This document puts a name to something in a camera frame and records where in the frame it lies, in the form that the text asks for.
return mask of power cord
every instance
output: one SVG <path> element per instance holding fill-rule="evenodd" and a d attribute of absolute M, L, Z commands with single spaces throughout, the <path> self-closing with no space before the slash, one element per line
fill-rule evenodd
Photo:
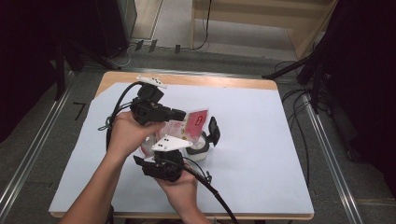
<path fill-rule="evenodd" d="M 118 67 L 124 67 L 124 66 L 128 65 L 128 64 L 131 62 L 131 55 L 129 54 L 129 49 L 130 49 L 131 47 L 132 47 L 132 46 L 129 46 L 128 49 L 126 50 L 126 54 L 128 55 L 128 62 L 127 62 L 127 63 L 125 63 L 125 64 L 118 64 L 118 63 L 113 62 L 113 61 L 112 61 L 111 59 L 109 59 L 109 58 L 107 58 L 107 60 L 108 60 L 109 62 L 113 63 L 114 65 L 118 66 Z"/>
<path fill-rule="evenodd" d="M 169 160 L 166 160 L 166 159 L 160 159 L 160 158 L 158 158 L 157 160 L 158 160 L 158 161 L 161 161 L 161 162 L 168 162 L 168 163 L 171 163 L 171 164 L 173 164 L 173 165 L 175 165 L 175 166 L 177 166 L 177 167 L 179 167 L 179 168 L 181 168 L 181 169 L 187 171 L 189 174 L 195 176 L 195 178 L 196 178 L 199 182 L 201 182 L 201 184 L 203 184 L 210 192 L 213 193 L 213 195 L 215 196 L 215 198 L 219 201 L 219 203 L 220 203 L 220 204 L 223 206 L 223 208 L 227 211 L 227 213 L 228 213 L 228 215 L 230 216 L 230 218 L 231 218 L 231 220 L 233 221 L 233 223 L 235 223 L 235 224 L 239 223 L 238 220 L 236 219 L 236 217 L 233 215 L 233 212 L 231 211 L 231 209 L 228 207 L 227 203 L 224 202 L 224 200 L 223 200 L 223 199 L 221 198 L 221 196 L 219 195 L 219 192 L 218 192 L 216 189 L 214 189 L 214 188 L 210 185 L 210 183 L 208 183 L 207 180 L 204 179 L 201 175 L 198 175 L 198 174 L 195 173 L 193 170 L 191 170 L 191 169 L 185 167 L 184 165 L 180 165 L 180 164 L 178 164 L 178 163 L 176 163 L 176 162 L 169 161 Z"/>
<path fill-rule="evenodd" d="M 210 184 L 210 182 L 212 181 L 212 176 L 210 175 L 210 173 L 208 171 L 206 171 L 206 173 L 207 173 L 207 176 L 206 176 L 204 171 L 202 170 L 201 166 L 198 165 L 198 163 L 196 163 L 195 161 L 193 161 L 193 160 L 191 160 L 190 158 L 187 158 L 187 157 L 183 157 L 183 159 L 194 163 L 194 165 L 200 169 L 204 179 Z"/>
<path fill-rule="evenodd" d="M 299 96 L 294 100 L 294 102 L 293 102 L 293 114 L 288 118 L 288 122 L 289 122 L 289 119 L 290 119 L 291 117 L 294 117 L 293 120 L 296 120 L 297 125 L 298 125 L 299 130 L 300 130 L 300 134 L 301 134 L 301 136 L 302 136 L 302 138 L 303 138 L 304 149 L 305 149 L 305 157 L 306 157 L 306 180 L 305 180 L 305 183 L 306 183 L 306 186 L 307 186 L 308 188 L 309 188 L 309 176 L 310 176 L 308 146 L 307 146 L 307 143 L 306 143 L 306 139 L 305 139 L 304 132 L 303 132 L 303 129 L 302 129 L 302 127 L 301 127 L 300 121 L 297 119 L 297 115 L 298 115 L 301 111 L 303 111 L 303 110 L 309 105 L 309 102 L 308 102 L 308 103 L 302 103 L 301 105 L 299 105 L 298 107 L 301 107 L 302 105 L 303 105 L 304 107 L 303 107 L 302 109 L 300 109 L 300 111 L 298 111 L 298 112 L 297 112 L 298 107 L 296 107 L 296 102 L 298 101 L 298 99 L 299 99 L 301 96 L 303 96 L 304 94 L 306 94 L 306 93 L 308 93 L 308 92 L 310 92 L 310 91 L 311 91 L 311 90 L 293 90 L 293 91 L 289 91 L 289 92 L 285 93 L 285 95 L 282 97 L 282 104 L 284 104 L 284 102 L 285 102 L 289 97 L 291 97 L 293 94 L 296 94 L 296 93 L 300 92 L 300 95 L 299 95 Z"/>
<path fill-rule="evenodd" d="M 205 29 L 205 40 L 204 40 L 204 43 L 202 43 L 202 45 L 201 45 L 200 47 L 194 48 L 194 49 L 192 49 L 192 50 L 201 49 L 201 48 L 204 46 L 204 44 L 206 43 L 206 41 L 207 41 L 207 37 L 209 36 L 208 30 L 209 30 L 209 18 L 210 18 L 210 8 L 211 8 L 211 7 L 212 7 L 212 0 L 209 0 L 209 9 L 207 10 L 206 29 Z"/>
<path fill-rule="evenodd" d="M 276 70 L 277 67 L 280 66 L 282 63 L 295 63 L 295 61 L 283 61 L 283 62 L 277 63 L 277 64 L 275 65 L 275 67 L 274 67 L 274 72 L 277 72 L 277 70 Z M 294 72 L 295 72 L 296 75 L 298 76 L 297 69 L 294 69 Z"/>

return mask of finger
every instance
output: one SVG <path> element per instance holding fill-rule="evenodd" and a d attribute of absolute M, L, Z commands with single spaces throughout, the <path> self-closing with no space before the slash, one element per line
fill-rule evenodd
<path fill-rule="evenodd" d="M 148 134 L 156 133 L 160 131 L 163 127 L 165 127 L 166 123 L 161 122 L 161 123 L 151 123 L 148 126 L 145 126 L 146 131 Z"/>
<path fill-rule="evenodd" d="M 132 115 L 131 112 L 120 112 L 114 119 L 114 122 L 116 122 L 119 119 L 126 119 L 130 121 L 134 121 L 134 116 Z"/>

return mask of gray carpet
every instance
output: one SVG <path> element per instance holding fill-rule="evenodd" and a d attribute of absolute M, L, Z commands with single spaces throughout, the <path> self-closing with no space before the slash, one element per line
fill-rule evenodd
<path fill-rule="evenodd" d="M 147 48 L 139 51 L 130 50 L 131 63 L 122 68 L 128 71 L 133 68 L 169 69 L 180 71 L 216 72 L 229 73 L 249 78 L 260 78 L 274 71 L 279 61 L 262 58 L 240 57 L 221 55 L 197 51 L 182 51 L 175 54 L 172 49 L 156 49 L 148 53 Z M 121 55 L 115 61 L 127 62 L 128 58 Z M 89 103 L 93 99 L 103 73 L 106 71 L 100 65 L 88 59 L 83 72 L 78 74 L 72 86 L 70 95 L 64 105 L 57 122 L 43 146 L 42 151 L 35 162 L 21 192 L 12 206 L 6 223 L 57 223 L 58 219 L 48 213 L 50 202 L 58 187 L 64 168 L 69 156 L 78 140 L 78 134 L 88 112 Z M 291 72 L 278 80 L 280 95 L 290 90 L 298 89 L 295 83 L 295 73 Z M 54 88 L 50 89 L 21 121 L 18 128 L 0 144 L 0 186 L 9 181 L 19 165 L 25 151 L 35 137 L 38 127 L 44 120 L 52 104 L 55 95 Z M 80 105 L 73 103 L 85 103 L 87 106 L 81 116 L 75 120 L 80 110 Z M 287 116 L 292 112 L 293 99 L 285 104 Z M 385 186 L 382 175 L 369 164 L 357 164 L 347 159 L 345 146 L 336 128 L 326 113 L 320 114 L 326 127 L 337 159 L 340 162 L 346 180 L 352 189 L 352 193 L 361 202 L 359 209 L 366 223 L 396 223 L 396 206 L 391 199 L 389 190 Z M 307 113 L 299 114 L 305 137 L 307 139 L 310 161 L 310 184 L 309 189 L 315 209 L 315 216 L 304 223 L 348 223 L 347 215 L 340 200 L 332 176 L 324 160 L 315 131 Z M 306 159 L 303 141 L 294 124 L 292 137 L 298 156 L 306 175 Z M 285 220 L 268 220 L 267 223 L 287 223 Z"/>

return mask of white tabletop surface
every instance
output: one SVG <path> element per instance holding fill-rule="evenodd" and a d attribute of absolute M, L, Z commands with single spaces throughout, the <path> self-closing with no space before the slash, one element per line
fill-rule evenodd
<path fill-rule="evenodd" d="M 116 83 L 92 101 L 50 205 L 51 213 L 67 211 L 104 157 L 106 131 L 97 129 L 128 85 Z M 135 98 L 138 89 L 132 88 L 123 102 Z M 216 118 L 221 138 L 199 164 L 212 174 L 212 186 L 236 216 L 313 216 L 278 91 L 168 85 L 163 92 L 160 103 L 165 106 L 186 111 L 209 108 L 209 117 Z M 143 175 L 132 156 L 122 169 L 112 204 L 116 214 L 175 213 L 158 184 Z M 198 206 L 206 214 L 226 214 L 202 185 L 198 186 Z"/>

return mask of wooden table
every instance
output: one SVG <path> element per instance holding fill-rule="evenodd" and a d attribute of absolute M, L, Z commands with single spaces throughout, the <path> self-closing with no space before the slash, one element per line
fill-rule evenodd
<path fill-rule="evenodd" d="M 238 219 L 300 219 L 314 215 L 277 86 L 264 79 L 107 72 L 81 130 L 49 211 L 61 217 L 105 155 L 98 132 L 120 94 L 136 77 L 158 77 L 168 88 L 160 103 L 189 110 L 203 106 L 215 116 L 221 138 L 209 149 L 204 170 Z M 132 100 L 131 89 L 125 99 Z M 178 218 L 155 181 L 133 160 L 125 163 L 112 204 L 115 217 Z M 198 186 L 198 206 L 207 217 L 230 219 L 215 197 Z"/>
<path fill-rule="evenodd" d="M 302 59 L 320 32 L 326 30 L 336 3 L 337 0 L 215 0 L 210 20 L 286 28 L 297 58 Z M 194 21 L 206 20 L 208 7 L 209 0 L 192 1 L 191 48 Z"/>

